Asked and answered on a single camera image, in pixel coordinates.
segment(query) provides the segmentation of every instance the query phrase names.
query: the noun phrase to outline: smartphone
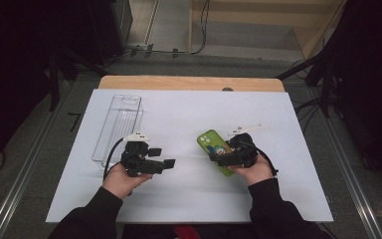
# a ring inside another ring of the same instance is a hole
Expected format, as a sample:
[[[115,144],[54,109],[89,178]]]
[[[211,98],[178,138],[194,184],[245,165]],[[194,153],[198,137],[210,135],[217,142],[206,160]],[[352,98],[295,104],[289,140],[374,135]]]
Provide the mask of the smartphone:
[[[197,142],[208,155],[211,153],[222,155],[232,152],[228,144],[225,143],[219,134],[213,129],[209,129],[198,135]],[[234,172],[226,166],[219,166],[219,168],[225,176],[231,176],[234,174]]]

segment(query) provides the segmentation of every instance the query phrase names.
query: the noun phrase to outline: person's left hand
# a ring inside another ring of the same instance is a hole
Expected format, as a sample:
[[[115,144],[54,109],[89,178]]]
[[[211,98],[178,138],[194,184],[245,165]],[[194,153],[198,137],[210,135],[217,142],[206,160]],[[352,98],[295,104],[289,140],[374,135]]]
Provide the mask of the person's left hand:
[[[140,174],[130,177],[125,168],[118,163],[109,171],[102,187],[118,198],[123,199],[129,195],[132,189],[152,177],[152,174]]]

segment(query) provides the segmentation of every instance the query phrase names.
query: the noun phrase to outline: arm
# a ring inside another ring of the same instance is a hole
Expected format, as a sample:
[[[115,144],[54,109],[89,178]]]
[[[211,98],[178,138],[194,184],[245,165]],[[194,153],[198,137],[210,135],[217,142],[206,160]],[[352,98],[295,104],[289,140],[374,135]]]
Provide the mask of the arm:
[[[116,238],[115,220],[122,199],[151,177],[129,177],[122,165],[115,165],[89,204],[71,211],[49,238]]]
[[[250,168],[230,168],[249,185],[253,196],[250,216],[260,238],[330,238],[315,223],[304,221],[293,203],[282,200],[277,180],[262,156]]]

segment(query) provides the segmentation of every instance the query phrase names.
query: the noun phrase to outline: person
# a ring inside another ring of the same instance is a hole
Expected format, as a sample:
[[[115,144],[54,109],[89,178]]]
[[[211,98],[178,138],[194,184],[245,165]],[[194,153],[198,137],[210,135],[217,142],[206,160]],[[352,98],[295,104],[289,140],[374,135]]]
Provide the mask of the person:
[[[251,224],[125,225],[122,238],[331,238],[316,223],[303,220],[291,202],[282,200],[278,182],[261,155],[249,168],[229,168],[248,184],[253,197]],[[116,238],[115,219],[122,199],[150,178],[150,174],[129,177],[120,163],[115,165],[90,203],[71,211],[49,238]]]

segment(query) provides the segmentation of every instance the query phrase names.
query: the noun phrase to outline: person's right hand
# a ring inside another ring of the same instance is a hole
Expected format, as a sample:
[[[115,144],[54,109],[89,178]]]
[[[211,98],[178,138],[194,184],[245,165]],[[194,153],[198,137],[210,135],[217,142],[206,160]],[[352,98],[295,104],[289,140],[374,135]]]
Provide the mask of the person's right hand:
[[[273,177],[268,161],[259,154],[256,163],[249,168],[241,165],[229,166],[228,168],[243,176],[249,186]]]

